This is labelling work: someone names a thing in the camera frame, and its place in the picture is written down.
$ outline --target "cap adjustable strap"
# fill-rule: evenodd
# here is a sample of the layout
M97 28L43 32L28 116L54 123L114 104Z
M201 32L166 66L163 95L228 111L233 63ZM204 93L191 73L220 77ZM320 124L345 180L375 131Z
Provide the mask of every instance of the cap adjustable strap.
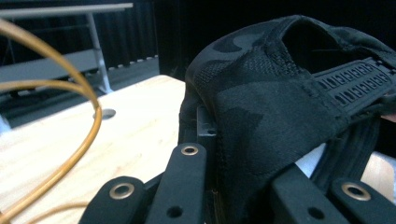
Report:
M396 69L367 58L315 73L313 77L349 116L362 119L372 113L395 112L396 97L386 95L396 87L395 74Z

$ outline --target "black fabric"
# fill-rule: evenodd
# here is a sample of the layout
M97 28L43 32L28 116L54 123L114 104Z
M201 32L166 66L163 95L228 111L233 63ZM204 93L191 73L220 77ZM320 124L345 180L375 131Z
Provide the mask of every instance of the black fabric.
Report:
M337 178L361 179L367 161L375 149L379 135L379 118L367 119L349 127L329 141L324 154L311 176L326 193Z
M311 55L316 50L329 62L317 64ZM186 74L179 143L195 129L196 107L205 105L219 127L218 187L226 223L263 221L269 181L356 121L311 73L367 57L396 66L395 52L377 39L304 16L246 27L198 54Z

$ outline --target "black camouflage cap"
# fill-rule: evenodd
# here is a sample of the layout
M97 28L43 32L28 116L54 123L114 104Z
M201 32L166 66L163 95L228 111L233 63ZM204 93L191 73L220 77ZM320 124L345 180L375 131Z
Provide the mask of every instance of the black camouflage cap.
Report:
M357 75L342 67L357 60ZM205 105L218 125L213 172L226 223L256 223L285 167L353 123L396 112L394 99L378 100L395 86L392 67L395 51L377 39L304 16L251 25L203 49L187 70L179 142ZM345 73L328 76L337 71Z

